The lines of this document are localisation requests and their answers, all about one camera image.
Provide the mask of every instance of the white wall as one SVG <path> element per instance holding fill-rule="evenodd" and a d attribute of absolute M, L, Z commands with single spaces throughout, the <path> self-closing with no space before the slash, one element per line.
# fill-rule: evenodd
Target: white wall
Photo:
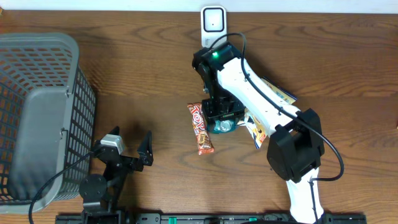
<path fill-rule="evenodd" d="M 3 9 L 229 12 L 398 13 L 398 0 L 0 0 Z"/>

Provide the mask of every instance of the plastic bin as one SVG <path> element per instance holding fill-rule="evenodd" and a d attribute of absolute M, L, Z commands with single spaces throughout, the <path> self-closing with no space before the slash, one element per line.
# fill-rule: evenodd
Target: plastic bin
<path fill-rule="evenodd" d="M 0 35 L 0 213 L 27 213 L 41 186 L 91 147 L 95 95 L 65 34 Z M 89 160 L 34 205 L 74 198 Z"/>

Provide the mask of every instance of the wooden tabletop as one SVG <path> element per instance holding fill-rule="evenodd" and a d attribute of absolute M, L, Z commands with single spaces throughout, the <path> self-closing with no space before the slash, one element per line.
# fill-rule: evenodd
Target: wooden tabletop
<path fill-rule="evenodd" d="M 229 13 L 228 31 L 248 38 L 248 62 L 313 108 L 340 150 L 346 171 L 319 183 L 331 212 L 364 213 L 368 223 L 398 219 L 398 16 Z M 153 132 L 154 165 L 127 178 L 120 204 L 164 213 L 288 210 L 289 195 L 246 128 L 212 134 L 216 152 L 197 154 L 187 103 L 208 98 L 192 69 L 201 49 L 200 14 L 187 12 L 4 11 L 0 33 L 63 32 L 80 47 L 80 65 L 97 92 L 95 138 L 119 125 L 129 150 Z M 241 40 L 230 38 L 241 46 Z M 320 176 L 338 173 L 325 149 Z M 101 173 L 97 160 L 92 171 Z M 80 213 L 81 198 L 34 214 L 54 223 Z M 0 223 L 27 223 L 0 215 Z"/>

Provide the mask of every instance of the black cable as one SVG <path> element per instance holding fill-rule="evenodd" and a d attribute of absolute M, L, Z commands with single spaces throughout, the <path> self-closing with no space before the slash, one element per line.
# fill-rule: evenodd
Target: black cable
<path fill-rule="evenodd" d="M 246 69 L 244 68 L 244 54 L 246 51 L 246 37 L 243 33 L 239 32 L 239 33 L 229 33 L 229 34 L 225 34 L 222 35 L 221 37 L 217 38 L 212 45 L 210 46 L 210 49 L 217 43 L 217 41 L 221 40 L 223 37 L 229 36 L 229 35 L 240 35 L 243 39 L 243 48 L 242 48 L 242 56 L 241 56 L 241 66 L 242 66 L 242 72 L 244 74 L 244 77 L 246 78 L 246 80 L 250 83 L 250 85 L 264 98 L 268 101 L 268 103 L 270 103 L 274 108 L 276 108 L 280 113 L 286 115 L 288 118 L 294 120 L 295 122 L 297 122 L 298 124 L 302 125 L 304 128 L 307 128 L 309 131 L 315 133 L 317 136 L 319 136 L 329 147 L 330 149 L 335 153 L 338 162 L 340 163 L 340 173 L 335 176 L 335 177 L 316 177 L 316 178 L 311 178 L 309 181 L 310 184 L 310 188 L 311 188 L 311 196 L 312 196 L 312 202 L 313 202 L 313 209 L 314 209 L 314 213 L 315 213 L 315 218 L 316 218 L 316 222 L 318 223 L 318 215 L 317 215 L 317 210 L 315 208 L 315 196 L 314 196 L 314 192 L 313 192 L 313 182 L 314 181 L 335 181 L 338 180 L 341 176 L 343 176 L 344 173 L 344 162 L 343 162 L 343 158 L 341 158 L 340 153 L 338 152 L 338 150 L 336 149 L 336 147 L 326 138 L 324 137 L 324 135 L 320 134 L 318 131 L 316 131 L 315 129 L 313 129 L 309 124 L 307 124 L 306 122 L 298 119 L 297 117 L 295 117 L 294 115 L 286 112 L 283 107 L 280 107 L 279 105 L 277 105 L 276 103 L 274 103 L 267 95 L 265 95 L 257 86 L 256 84 L 253 83 L 253 81 L 250 79 L 250 74 L 248 74 L 246 72 Z"/>
<path fill-rule="evenodd" d="M 49 179 L 44 185 L 43 187 L 41 187 L 39 189 L 39 191 L 36 193 L 35 197 L 32 199 L 31 203 L 30 203 L 30 207 L 29 207 L 29 223 L 30 224 L 34 224 L 33 222 L 33 217 L 32 217 L 32 212 L 33 212 L 33 206 L 35 204 L 35 202 L 39 199 L 40 195 L 42 194 L 43 190 L 49 186 L 57 177 L 59 177 L 60 175 L 66 173 L 66 171 L 70 170 L 72 167 L 75 167 L 77 164 L 79 164 L 81 161 L 84 161 L 85 159 L 87 159 L 87 157 L 89 157 L 92 153 L 94 153 L 94 151 L 90 151 L 87 154 L 85 154 L 82 158 L 80 158 L 79 160 L 77 160 L 76 162 L 74 162 L 73 164 L 71 164 L 70 166 L 68 166 L 66 169 L 61 170 L 58 174 L 55 174 L 53 177 L 51 177 L 51 179 Z"/>

